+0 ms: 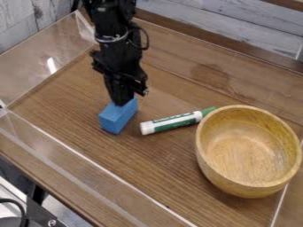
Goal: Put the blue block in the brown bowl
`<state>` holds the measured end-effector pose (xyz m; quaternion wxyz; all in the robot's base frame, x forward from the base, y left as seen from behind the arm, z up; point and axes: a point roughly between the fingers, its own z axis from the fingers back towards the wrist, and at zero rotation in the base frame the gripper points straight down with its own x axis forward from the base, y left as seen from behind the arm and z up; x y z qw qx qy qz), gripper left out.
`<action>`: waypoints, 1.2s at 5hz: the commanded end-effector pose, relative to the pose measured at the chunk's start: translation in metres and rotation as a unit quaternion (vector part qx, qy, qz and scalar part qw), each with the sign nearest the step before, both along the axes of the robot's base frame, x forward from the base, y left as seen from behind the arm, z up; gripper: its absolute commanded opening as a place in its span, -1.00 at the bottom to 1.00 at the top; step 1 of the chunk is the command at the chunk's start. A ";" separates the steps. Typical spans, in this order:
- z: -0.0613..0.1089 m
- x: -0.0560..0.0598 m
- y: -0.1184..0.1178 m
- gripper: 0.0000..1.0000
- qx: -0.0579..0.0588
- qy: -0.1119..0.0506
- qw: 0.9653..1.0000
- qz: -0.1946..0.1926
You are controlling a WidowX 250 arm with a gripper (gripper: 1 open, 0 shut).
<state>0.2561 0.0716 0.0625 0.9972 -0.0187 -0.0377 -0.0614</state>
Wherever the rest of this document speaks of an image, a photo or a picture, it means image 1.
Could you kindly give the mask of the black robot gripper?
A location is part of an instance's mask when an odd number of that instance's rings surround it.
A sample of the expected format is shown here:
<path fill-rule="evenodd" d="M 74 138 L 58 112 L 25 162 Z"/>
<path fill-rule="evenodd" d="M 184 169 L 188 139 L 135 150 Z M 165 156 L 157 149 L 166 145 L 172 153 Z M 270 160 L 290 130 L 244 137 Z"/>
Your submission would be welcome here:
<path fill-rule="evenodd" d="M 148 91 L 148 75 L 141 69 L 141 53 L 149 45 L 141 45 L 138 36 L 97 37 L 98 49 L 89 53 L 91 68 L 101 73 L 109 98 L 115 106 L 123 106 L 135 94 Z"/>

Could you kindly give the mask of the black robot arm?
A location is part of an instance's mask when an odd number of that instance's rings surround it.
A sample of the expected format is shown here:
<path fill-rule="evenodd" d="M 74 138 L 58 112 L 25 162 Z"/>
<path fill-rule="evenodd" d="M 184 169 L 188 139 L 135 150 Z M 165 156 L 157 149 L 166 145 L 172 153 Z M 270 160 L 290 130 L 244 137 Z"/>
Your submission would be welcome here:
<path fill-rule="evenodd" d="M 123 106 L 148 92 L 141 53 L 149 49 L 146 32 L 131 21 L 135 0 L 82 0 L 94 26 L 98 50 L 89 53 L 91 68 L 102 74 L 110 101 Z"/>

